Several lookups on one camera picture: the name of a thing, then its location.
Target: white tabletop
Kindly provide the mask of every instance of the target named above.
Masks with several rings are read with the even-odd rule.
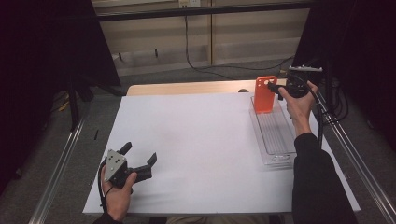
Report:
[[[153,177],[134,185],[128,213],[169,216],[290,212],[293,172],[269,170],[263,164],[249,115],[252,95],[123,97],[105,153],[132,142],[133,148],[126,155],[130,167],[144,165],[153,152],[158,156]],[[311,125],[313,130],[318,128],[314,119]],[[325,139],[323,148],[334,160],[352,208],[359,210]],[[102,213],[99,204],[94,183],[83,212]]]

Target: metal rail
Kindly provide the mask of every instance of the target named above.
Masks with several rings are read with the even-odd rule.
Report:
[[[321,94],[318,95],[321,102],[324,102],[323,96]],[[370,172],[367,165],[364,163],[361,155],[358,150],[353,146],[352,142],[347,136],[347,133],[341,127],[341,124],[334,120],[329,114],[325,116],[326,120],[330,122],[330,126],[332,127],[332,131],[338,138],[340,144],[342,145],[345,153],[348,155],[349,160],[352,162],[356,171],[358,172],[361,180],[363,181],[366,188],[369,190],[372,195],[376,205],[384,216],[385,220],[389,224],[396,224],[396,209],[392,204],[387,193],[382,190],[379,183],[376,181],[373,174]]]
[[[188,7],[188,8],[172,8],[151,11],[138,12],[121,12],[121,13],[102,13],[96,16],[72,16],[57,18],[54,21],[128,21],[128,20],[142,20],[153,18],[166,17],[182,17],[182,16],[199,16],[199,15],[214,15],[226,13],[239,12],[255,12],[255,11],[275,11],[275,10],[290,10],[303,9],[311,7],[327,7],[330,5],[343,4],[344,1],[318,1],[307,0],[298,2],[281,2],[281,3],[266,3],[256,5],[241,5],[241,6],[224,6],[224,7]]]
[[[47,184],[43,194],[41,195],[40,201],[33,212],[33,215],[29,221],[29,224],[42,224],[44,223],[47,214],[52,205],[52,201],[55,198],[56,191],[59,187],[61,179],[64,175],[64,170],[66,169],[67,163],[69,162],[70,156],[75,148],[79,134],[81,133],[82,127],[86,118],[88,117],[89,109],[91,103],[86,104],[84,114],[80,119],[76,129],[69,134],[66,145],[64,146],[64,151],[62,152],[61,158],[58,160],[56,167],[50,177],[49,183]]]

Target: gray carpet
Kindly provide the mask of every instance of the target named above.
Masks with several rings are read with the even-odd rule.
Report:
[[[251,67],[271,67],[281,61],[242,63]],[[255,79],[264,74],[277,74],[279,68],[267,71],[251,71],[235,68],[215,68],[210,70],[233,79]],[[150,83],[175,83],[192,81],[227,80],[214,74],[204,74],[191,69],[167,71],[155,74],[133,75],[120,78],[126,91],[131,85]],[[95,98],[91,103],[89,116],[70,157],[67,169],[61,179],[55,198],[46,217],[45,223],[92,223],[95,217],[82,214],[83,206],[91,189],[96,169],[106,146],[120,97],[108,95],[97,88],[93,89]],[[70,113],[55,111],[51,114],[47,129],[35,147],[34,153],[22,167],[21,179],[12,180],[0,198],[0,223],[28,223],[50,175],[61,156],[70,134]],[[391,150],[383,136],[366,123],[366,117],[356,105],[350,103],[349,115],[342,121],[352,143],[372,171],[384,191],[396,203],[396,152]],[[330,127],[325,127],[325,137],[329,141],[334,155],[344,173],[349,176],[348,183],[361,206],[357,213],[360,223],[387,223],[376,207],[369,191],[364,187],[355,168],[350,163],[345,151],[337,143]],[[125,223],[149,223],[148,217],[128,217]]]

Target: person's right hand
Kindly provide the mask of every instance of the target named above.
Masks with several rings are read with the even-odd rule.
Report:
[[[318,91],[318,87],[308,81],[308,86],[313,92]],[[312,105],[315,102],[314,96],[309,92],[306,96],[301,98],[293,98],[285,90],[285,88],[279,88],[279,93],[285,98],[287,102],[287,109],[292,119],[296,136],[302,133],[311,133],[311,127],[309,125],[309,115],[311,113]]]
[[[107,212],[116,221],[122,221],[131,202],[131,188],[137,178],[137,173],[131,173],[122,189],[113,188],[110,181],[105,181],[106,167],[102,168],[102,190],[106,194]]]

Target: transparent tray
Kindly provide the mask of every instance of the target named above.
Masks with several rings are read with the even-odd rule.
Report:
[[[253,102],[254,97],[251,97],[250,116],[263,163],[292,167],[296,157],[295,133],[286,105],[282,106],[275,98],[271,113],[257,114]]]

